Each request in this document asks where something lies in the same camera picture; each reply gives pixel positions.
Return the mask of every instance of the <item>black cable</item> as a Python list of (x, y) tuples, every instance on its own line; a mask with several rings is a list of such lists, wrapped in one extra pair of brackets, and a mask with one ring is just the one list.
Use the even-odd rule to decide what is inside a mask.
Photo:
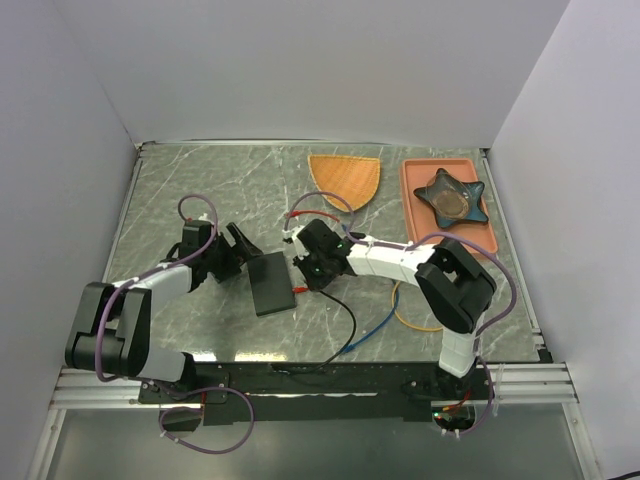
[(610, 478), (609, 480), (627, 480), (629, 478), (640, 477), (640, 470), (636, 470), (635, 472), (625, 473), (624, 475), (620, 475), (619, 477)]
[(353, 330), (351, 330), (351, 335), (349, 335), (349, 339), (345, 342), (345, 344), (340, 347), (340, 349), (334, 353), (333, 355), (331, 355), (329, 358), (327, 358), (324, 362), (320, 363), (319, 365), (315, 365), (311, 368), (304, 368), (301, 367), (299, 370), (290, 370), (286, 367), (278, 367), (277, 365), (273, 366), (273, 369), (277, 372), (283, 372), (283, 373), (289, 373), (289, 374), (300, 374), (300, 373), (314, 373), (317, 372), (318, 370), (322, 370), (324, 367), (326, 367), (327, 365), (329, 365), (331, 362), (333, 362), (337, 357), (339, 357), (342, 352), (344, 352), (344, 350), (351, 344), (351, 341), (353, 340), (353, 337), (356, 336), (356, 330), (358, 330), (358, 322), (356, 320), (356, 316), (353, 313), (353, 311), (341, 300), (338, 300), (336, 297), (334, 297), (333, 295), (329, 295), (326, 292), (323, 292), (322, 290), (318, 290), (318, 293), (324, 295), (325, 297), (327, 297), (330, 300), (333, 300), (334, 302), (336, 302), (338, 305), (340, 305), (342, 308), (344, 308), (347, 313), (351, 316), (351, 320), (353, 321)]

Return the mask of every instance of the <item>gray marble surface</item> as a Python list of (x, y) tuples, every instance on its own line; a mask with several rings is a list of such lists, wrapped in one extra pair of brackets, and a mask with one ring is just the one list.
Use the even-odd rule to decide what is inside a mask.
[[(468, 157), (480, 180), (487, 183), (485, 201), (499, 244), (498, 257), (514, 272), (504, 226), (500, 221), (479, 150), (376, 145), (148, 145), (109, 271), (109, 280), (128, 278), (157, 264), (179, 240), (182, 222), (178, 199), (202, 193), (215, 203), (221, 224), (235, 222), (264, 252), (292, 248), (282, 242), (282, 223), (292, 203), (315, 190), (307, 165), (311, 153), (379, 157), (382, 172), (373, 200), (357, 212), (355, 231), (391, 241), (407, 241), (398, 167), (406, 158)], [(301, 207), (336, 213), (322, 198)], [(185, 203), (185, 213), (200, 216), (206, 206)], [(489, 316), (509, 302), (509, 288), (492, 264), (485, 264), (498, 284)], [(302, 276), (293, 266), (294, 285)], [(383, 278), (341, 277), (327, 291), (345, 301), (358, 318), (359, 338), (375, 327), (390, 309), (391, 282)], [(321, 361), (348, 338), (351, 320), (325, 297), (297, 296), (295, 310), (258, 318), (249, 278), (242, 275), (223, 284), (213, 280), (170, 302), (153, 319), (152, 340), (160, 346), (191, 352), (200, 359), (220, 361)], [(420, 291), (401, 287), (400, 311), (423, 326), (437, 326)], [(489, 361), (537, 361), (530, 319), (522, 300), (512, 314), (483, 335), (483, 355)], [(437, 360), (441, 333), (422, 333), (392, 320), (380, 332), (341, 361)]]

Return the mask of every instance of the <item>wall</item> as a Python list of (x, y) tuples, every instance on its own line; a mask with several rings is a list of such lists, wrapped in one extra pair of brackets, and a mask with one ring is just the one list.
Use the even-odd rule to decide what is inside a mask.
[(54, 0), (136, 142), (488, 147), (568, 0)]
[(135, 149), (50, 2), (0, 2), (0, 62), (0, 477), (19, 479)]
[(640, 2), (574, 0), (491, 150), (607, 477), (640, 468)]

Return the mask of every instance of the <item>purple cable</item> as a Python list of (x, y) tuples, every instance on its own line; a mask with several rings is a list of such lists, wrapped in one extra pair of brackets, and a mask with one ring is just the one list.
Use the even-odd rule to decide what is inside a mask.
[(189, 263), (191, 260), (201, 255), (202, 252), (204, 252), (207, 248), (209, 248), (209, 246), (211, 246), (211, 243), (213, 242), (213, 240), (216, 237), (216, 234), (218, 233), (218, 214), (216, 212), (216, 208), (213, 205), (213, 202), (211, 200), (209, 200), (204, 195), (200, 195), (199, 193), (191, 193), (189, 195), (185, 195), (180, 199), (180, 201), (178, 202), (178, 215), (180, 215), (180, 218), (182, 218), (182, 220), (184, 221), (187, 220), (185, 216), (182, 214), (182, 204), (184, 203), (185, 200), (189, 198), (198, 198), (204, 201), (209, 206), (209, 209), (211, 210), (211, 236), (209, 237), (207, 242), (202, 246), (202, 248), (195, 251), (191, 255), (185, 258), (182, 258), (180, 260), (177, 260), (175, 262), (169, 263), (167, 265), (163, 265), (161, 267), (154, 267), (151, 270), (139, 275), (137, 278), (129, 279), (126, 282), (124, 282), (122, 285), (117, 287), (114, 290), (114, 292), (111, 294), (111, 296), (107, 300), (107, 304), (105, 305), (104, 310), (102, 311), (102, 316), (100, 317), (100, 323), (98, 325), (98, 333), (96, 334), (96, 351), (95, 351), (95, 357), (94, 357), (94, 364), (95, 364), (96, 376), (102, 382), (111, 382), (118, 378), (117, 375), (113, 375), (111, 377), (105, 377), (104, 371), (102, 369), (102, 344), (104, 343), (104, 331), (106, 329), (107, 322), (109, 321), (109, 314), (111, 313), (111, 309), (113, 308), (114, 303), (118, 299), (118, 296), (123, 291), (129, 289), (131, 286), (135, 285), (136, 283), (149, 278), (151, 275), (161, 272), (162, 270), (166, 270), (167, 268), (173, 268), (173, 267), (177, 267), (178, 265), (185, 265)]
[[(359, 240), (359, 239), (355, 238), (353, 235), (351, 235), (351, 228), (353, 227), (353, 224), (355, 222), (355, 212), (353, 211), (353, 208), (351, 208), (351, 205), (349, 205), (349, 202), (347, 202), (340, 195), (338, 195), (336, 193), (333, 193), (333, 192), (326, 192), (326, 191), (309, 192), (309, 193), (305, 193), (300, 198), (298, 198), (298, 200), (296, 200), (293, 203), (293, 206), (291, 207), (291, 210), (289, 210), (289, 213), (287, 214), (287, 219), (285, 220), (285, 223), (284, 223), (284, 230), (288, 230), (289, 229), (289, 220), (291, 219), (291, 215), (293, 214), (293, 211), (296, 209), (298, 204), (300, 204), (300, 202), (302, 200), (304, 200), (304, 199), (306, 199), (308, 197), (311, 197), (312, 195), (327, 195), (329, 197), (333, 197), (336, 200), (338, 200), (339, 202), (341, 202), (345, 207), (347, 207), (347, 209), (349, 210), (349, 214), (351, 215), (351, 221), (349, 222), (349, 225), (347, 225), (347, 227), (345, 228), (345, 234), (347, 235), (347, 238), (349, 238), (349, 240), (351, 240), (353, 243), (357, 243), (358, 245), (369, 245), (368, 242), (366, 242), (364, 240)], [(412, 251), (412, 250), (415, 250), (420, 245), (424, 244), (426, 241), (428, 241), (428, 240), (430, 240), (430, 239), (432, 239), (434, 237), (451, 238), (453, 240), (457, 240), (458, 242), (473, 248), (474, 250), (476, 250), (477, 252), (482, 254), (484, 257), (489, 259), (496, 267), (498, 267), (498, 269), (504, 274), (504, 276), (507, 279), (507, 282), (509, 283), (509, 288), (511, 289), (511, 301), (509, 302), (509, 305), (507, 305), (507, 308), (505, 308), (502, 312), (497, 314), (491, 320), (488, 320), (484, 324), (480, 325), (480, 327), (478, 328), (478, 331), (476, 332), (476, 336), (479, 336), (482, 332), (484, 332), (491, 325), (494, 325), (496, 322), (502, 320), (504, 317), (509, 315), (509, 313), (511, 313), (511, 311), (514, 309), (514, 307), (516, 306), (516, 301), (518, 299), (518, 290), (517, 290), (517, 287), (516, 287), (516, 282), (513, 279), (513, 277), (511, 276), (511, 274), (509, 273), (509, 270), (507, 270), (507, 267), (505, 267), (504, 264), (500, 260), (498, 260), (498, 258), (495, 255), (489, 253), (487, 250), (482, 248), (480, 245), (477, 245), (476, 243), (473, 243), (473, 242), (471, 242), (469, 240), (466, 240), (466, 239), (464, 239), (462, 237), (459, 237), (458, 235), (454, 235), (453, 233), (448, 233), (448, 232), (430, 233), (429, 235), (426, 235), (426, 236), (422, 237), (418, 242), (406, 247), (406, 250), (409, 251), (409, 252)], [(388, 243), (388, 242), (376, 241), (376, 242), (373, 242), (373, 246), (375, 246), (375, 247), (393, 248), (395, 250), (405, 250), (405, 247), (402, 246), (402, 245), (398, 245), (398, 244), (395, 244), (395, 243)]]
[[(485, 362), (482, 357), (478, 356), (478, 361), (482, 364), (482, 368), (484, 369), (484, 373), (487, 375), (487, 382), (488, 382), (488, 385), (489, 385), (489, 399), (487, 400), (487, 406), (485, 407), (484, 411), (482, 412), (482, 415), (480, 415), (480, 418), (478, 418), (476, 423), (471, 425), (469, 428), (459, 432), (460, 436), (468, 435), (471, 432), (473, 432), (474, 430), (480, 428), (480, 425), (482, 425), (487, 420), (487, 418), (489, 417), (489, 413), (491, 413), (491, 405), (493, 405), (493, 399), (495, 397), (495, 392), (493, 391), (493, 380), (491, 379), (491, 370), (489, 370), (489, 366), (487, 365), (487, 362)], [(456, 436), (456, 434), (454, 432), (447, 432), (446, 434), (448, 436), (450, 436), (450, 437), (455, 437)]]
[(199, 453), (206, 453), (207, 455), (223, 455), (225, 453), (233, 452), (234, 450), (237, 450), (242, 445), (244, 445), (245, 442), (249, 439), (249, 436), (251, 435), (251, 432), (253, 432), (253, 427), (255, 426), (255, 423), (256, 423), (255, 411), (253, 409), (253, 405), (251, 404), (251, 400), (249, 400), (249, 397), (247, 397), (244, 393), (240, 392), (239, 390), (236, 390), (234, 388), (229, 388), (229, 387), (205, 387), (205, 388), (199, 388), (197, 390), (192, 390), (190, 392), (179, 392), (177, 390), (173, 390), (173, 389), (169, 388), (168, 386), (166, 386), (166, 385), (164, 385), (164, 384), (162, 384), (160, 382), (156, 382), (156, 385), (158, 385), (158, 387), (161, 390), (163, 390), (165, 393), (167, 393), (169, 395), (182, 395), (182, 396), (185, 396), (185, 397), (188, 397), (188, 396), (191, 396), (191, 395), (197, 395), (199, 393), (206, 393), (206, 392), (228, 392), (228, 393), (233, 393), (234, 395), (237, 395), (242, 400), (244, 400), (244, 403), (246, 403), (247, 407), (249, 408), (249, 428), (247, 428), (247, 431), (245, 432), (243, 437), (236, 444), (232, 445), (229, 448), (225, 448), (223, 450), (211, 450), (211, 449), (208, 449), (208, 448), (198, 447), (197, 445), (194, 445), (193, 443), (186, 442), (186, 441), (182, 440), (181, 438), (176, 437), (172, 433), (167, 432), (167, 430), (164, 428), (164, 417), (166, 417), (170, 412), (201, 413), (201, 409), (190, 408), (190, 407), (174, 407), (174, 408), (170, 408), (169, 410), (165, 410), (164, 412), (162, 412), (162, 414), (160, 414), (160, 417), (158, 418), (158, 425), (160, 426), (160, 431), (162, 432), (163, 436), (165, 436), (168, 439), (170, 439), (170, 440), (182, 445), (183, 447), (187, 447), (188, 449), (195, 450), (196, 452), (199, 452)]

